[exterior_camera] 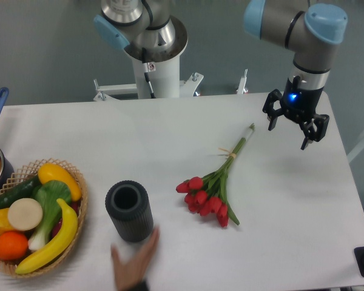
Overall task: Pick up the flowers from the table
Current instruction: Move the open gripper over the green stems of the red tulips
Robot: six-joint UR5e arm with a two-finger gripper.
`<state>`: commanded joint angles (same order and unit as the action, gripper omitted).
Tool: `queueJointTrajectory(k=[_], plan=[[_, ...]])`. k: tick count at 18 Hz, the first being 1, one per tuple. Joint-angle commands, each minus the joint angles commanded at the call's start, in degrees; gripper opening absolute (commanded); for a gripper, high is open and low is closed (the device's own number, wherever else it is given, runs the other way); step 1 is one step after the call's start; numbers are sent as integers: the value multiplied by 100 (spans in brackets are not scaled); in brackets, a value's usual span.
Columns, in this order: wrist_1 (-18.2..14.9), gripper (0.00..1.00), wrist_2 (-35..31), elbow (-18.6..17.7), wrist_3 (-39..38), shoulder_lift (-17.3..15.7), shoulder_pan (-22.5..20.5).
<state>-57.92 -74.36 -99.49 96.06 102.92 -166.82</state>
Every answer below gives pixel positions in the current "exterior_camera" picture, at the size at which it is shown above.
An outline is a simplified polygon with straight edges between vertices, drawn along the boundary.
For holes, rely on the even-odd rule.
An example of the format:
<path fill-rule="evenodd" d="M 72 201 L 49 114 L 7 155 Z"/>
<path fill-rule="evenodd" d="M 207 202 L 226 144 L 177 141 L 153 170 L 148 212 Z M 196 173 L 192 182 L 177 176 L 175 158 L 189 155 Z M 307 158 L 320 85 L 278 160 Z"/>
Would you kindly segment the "dark sleeve forearm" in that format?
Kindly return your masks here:
<path fill-rule="evenodd" d="M 124 287 L 124 288 L 119 287 L 118 291 L 149 291 L 149 287 L 146 281 L 141 281 L 138 284 L 135 284 L 134 286 Z"/>

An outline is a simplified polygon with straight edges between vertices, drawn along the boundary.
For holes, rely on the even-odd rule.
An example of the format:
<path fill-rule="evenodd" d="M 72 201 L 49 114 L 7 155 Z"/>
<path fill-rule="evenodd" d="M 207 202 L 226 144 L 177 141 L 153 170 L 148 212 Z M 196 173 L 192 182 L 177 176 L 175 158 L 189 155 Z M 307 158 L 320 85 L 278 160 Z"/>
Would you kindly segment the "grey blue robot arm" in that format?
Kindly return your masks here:
<path fill-rule="evenodd" d="M 179 98 L 180 55 L 188 37 L 168 1 L 102 1 L 93 20 L 100 37 L 132 60 L 138 97 Z M 326 134 L 329 116 L 315 109 L 343 41 L 348 17 L 340 7 L 305 1 L 251 1 L 243 27 L 259 39 L 294 52 L 283 92 L 268 94 L 263 106 L 273 129 L 279 116 L 298 124 L 303 147 Z"/>

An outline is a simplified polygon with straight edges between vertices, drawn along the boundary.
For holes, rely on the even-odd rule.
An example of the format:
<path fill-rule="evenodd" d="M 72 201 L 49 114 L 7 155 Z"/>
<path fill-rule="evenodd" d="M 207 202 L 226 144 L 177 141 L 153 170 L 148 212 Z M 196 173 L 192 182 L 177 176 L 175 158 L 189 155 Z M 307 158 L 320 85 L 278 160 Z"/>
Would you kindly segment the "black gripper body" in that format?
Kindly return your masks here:
<path fill-rule="evenodd" d="M 297 124 L 309 124 L 315 119 L 325 121 L 326 115 L 319 115 L 315 111 L 321 94 L 322 89 L 302 89 L 299 76 L 289 79 L 280 99 L 279 115 Z"/>

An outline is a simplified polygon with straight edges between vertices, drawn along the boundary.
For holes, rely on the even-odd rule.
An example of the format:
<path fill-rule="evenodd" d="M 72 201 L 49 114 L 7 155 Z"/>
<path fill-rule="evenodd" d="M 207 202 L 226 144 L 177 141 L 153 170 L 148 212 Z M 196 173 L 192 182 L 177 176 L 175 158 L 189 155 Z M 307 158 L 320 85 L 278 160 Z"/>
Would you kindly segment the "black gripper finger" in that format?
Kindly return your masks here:
<path fill-rule="evenodd" d="M 271 91 L 266 98 L 262 111 L 267 114 L 269 120 L 269 131 L 275 128 L 277 118 L 283 115 L 282 99 L 283 95 L 277 89 Z"/>
<path fill-rule="evenodd" d="M 305 136 L 301 149 L 304 150 L 312 142 L 319 142 L 326 135 L 329 115 L 314 114 L 309 121 L 301 121 L 300 128 Z"/>

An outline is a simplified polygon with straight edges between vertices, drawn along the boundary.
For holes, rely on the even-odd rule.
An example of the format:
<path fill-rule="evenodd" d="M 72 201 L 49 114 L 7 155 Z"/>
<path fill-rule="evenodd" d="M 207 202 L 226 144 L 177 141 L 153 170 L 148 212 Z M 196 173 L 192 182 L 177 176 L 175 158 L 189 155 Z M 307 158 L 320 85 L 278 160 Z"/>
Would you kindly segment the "person's hand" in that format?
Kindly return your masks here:
<path fill-rule="evenodd" d="M 146 281 L 144 278 L 147 268 L 155 255 L 160 239 L 160 228 L 154 228 L 149 240 L 144 243 L 139 251 L 128 261 L 124 262 L 116 246 L 111 245 L 111 258 L 116 289 L 129 287 Z"/>

